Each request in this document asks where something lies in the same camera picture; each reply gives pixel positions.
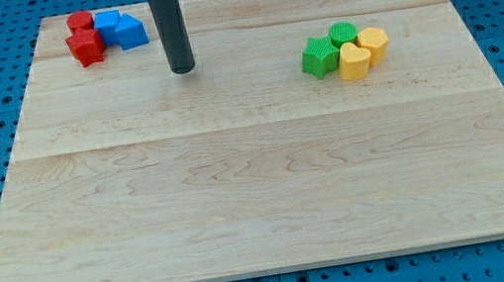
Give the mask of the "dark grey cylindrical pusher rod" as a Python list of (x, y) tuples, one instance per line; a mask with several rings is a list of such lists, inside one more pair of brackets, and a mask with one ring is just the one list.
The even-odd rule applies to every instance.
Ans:
[(148, 2), (170, 70), (179, 75), (187, 74), (196, 64), (179, 0)]

